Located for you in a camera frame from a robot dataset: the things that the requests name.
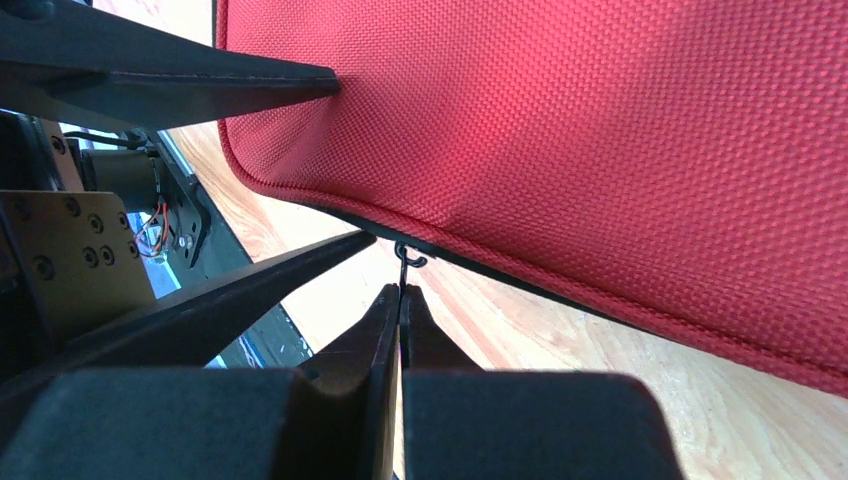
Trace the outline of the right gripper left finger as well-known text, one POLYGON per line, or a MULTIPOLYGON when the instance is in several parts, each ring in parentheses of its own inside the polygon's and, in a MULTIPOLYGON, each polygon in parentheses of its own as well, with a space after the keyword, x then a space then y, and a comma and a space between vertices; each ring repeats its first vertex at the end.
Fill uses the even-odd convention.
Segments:
POLYGON ((291 369, 110 368, 39 396, 5 479, 389 479, 399 292, 291 369))

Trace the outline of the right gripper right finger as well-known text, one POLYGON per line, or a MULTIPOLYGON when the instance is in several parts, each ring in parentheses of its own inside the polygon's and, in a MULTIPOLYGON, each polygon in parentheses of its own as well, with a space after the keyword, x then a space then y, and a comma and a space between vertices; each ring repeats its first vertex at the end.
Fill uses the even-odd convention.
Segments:
POLYGON ((662 410, 638 379, 603 371, 486 370, 434 321, 400 306, 410 479, 679 479, 662 410))

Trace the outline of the red black medicine case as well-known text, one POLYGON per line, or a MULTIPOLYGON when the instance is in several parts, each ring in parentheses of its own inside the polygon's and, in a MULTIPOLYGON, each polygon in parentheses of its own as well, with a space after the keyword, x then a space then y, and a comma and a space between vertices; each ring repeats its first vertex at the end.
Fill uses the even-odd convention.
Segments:
POLYGON ((843 1, 221 1, 217 44, 328 66, 229 118, 255 192, 847 392, 843 1))

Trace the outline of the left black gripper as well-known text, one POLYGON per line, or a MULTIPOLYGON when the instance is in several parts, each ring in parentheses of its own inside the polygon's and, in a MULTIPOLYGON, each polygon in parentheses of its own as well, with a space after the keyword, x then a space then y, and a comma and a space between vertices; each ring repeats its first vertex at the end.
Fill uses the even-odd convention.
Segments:
POLYGON ((19 423, 67 371, 204 366, 289 294, 376 241, 338 235, 139 308, 154 298, 147 266, 193 268, 209 224, 165 134, 64 128, 3 111, 1 377, 54 358, 2 386, 2 423, 19 423))

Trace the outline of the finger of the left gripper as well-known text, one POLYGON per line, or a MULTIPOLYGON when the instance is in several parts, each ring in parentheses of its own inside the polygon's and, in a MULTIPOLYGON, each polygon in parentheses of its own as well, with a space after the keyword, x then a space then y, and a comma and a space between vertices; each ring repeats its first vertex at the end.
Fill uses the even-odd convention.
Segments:
POLYGON ((166 130, 308 102, 327 67, 202 45, 75 1, 1 4, 1 106, 56 122, 166 130))

